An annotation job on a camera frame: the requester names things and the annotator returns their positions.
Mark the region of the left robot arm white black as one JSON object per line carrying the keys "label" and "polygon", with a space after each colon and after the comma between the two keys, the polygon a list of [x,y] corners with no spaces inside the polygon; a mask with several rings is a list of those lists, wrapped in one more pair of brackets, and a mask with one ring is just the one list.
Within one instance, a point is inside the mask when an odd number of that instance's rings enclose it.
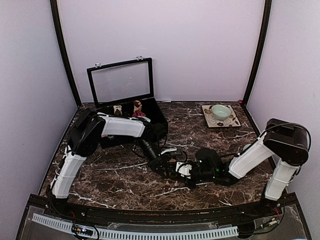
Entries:
{"label": "left robot arm white black", "polygon": [[76,175],[87,157],[91,156],[104,138],[125,137],[136,139],[149,161],[161,159],[159,141],[167,135],[160,122],[151,123],[144,116],[125,117],[108,115],[87,108],[72,127],[62,160],[46,194],[55,200],[51,210],[60,218],[67,218],[70,206],[63,200],[69,196]]}

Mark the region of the black glass-lid storage box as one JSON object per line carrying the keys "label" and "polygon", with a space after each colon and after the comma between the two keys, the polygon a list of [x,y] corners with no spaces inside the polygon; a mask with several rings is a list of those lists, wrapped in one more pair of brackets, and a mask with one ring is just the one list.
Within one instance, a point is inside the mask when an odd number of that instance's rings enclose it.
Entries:
{"label": "black glass-lid storage box", "polygon": [[96,64],[86,71],[95,108],[107,115],[114,115],[115,106],[121,106],[121,115],[132,117],[134,101],[140,101],[140,111],[150,119],[150,123],[163,125],[160,133],[152,137],[154,144],[160,146],[169,127],[155,99],[152,58]]}

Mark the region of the brown argyle sock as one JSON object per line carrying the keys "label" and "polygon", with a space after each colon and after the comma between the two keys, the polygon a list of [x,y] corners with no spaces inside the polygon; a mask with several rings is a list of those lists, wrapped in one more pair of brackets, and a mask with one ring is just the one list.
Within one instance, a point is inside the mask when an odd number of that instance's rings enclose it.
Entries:
{"label": "brown argyle sock", "polygon": [[168,162],[167,163],[167,169],[168,169],[168,172],[171,174],[171,175],[177,175],[177,171],[176,171],[176,167],[177,167],[177,162]]}

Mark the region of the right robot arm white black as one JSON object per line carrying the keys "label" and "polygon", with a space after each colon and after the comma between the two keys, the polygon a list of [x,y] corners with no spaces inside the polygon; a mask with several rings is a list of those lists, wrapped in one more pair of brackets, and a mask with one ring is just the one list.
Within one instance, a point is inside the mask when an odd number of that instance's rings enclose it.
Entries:
{"label": "right robot arm white black", "polygon": [[264,188],[264,199],[255,205],[255,213],[266,217],[274,210],[274,201],[281,197],[287,185],[309,159],[311,140],[306,127],[272,118],[257,139],[242,152],[234,154],[227,163],[222,162],[215,150],[200,149],[195,155],[197,161],[187,164],[185,175],[190,179],[192,187],[200,182],[232,186],[266,159],[277,157],[277,165]]}

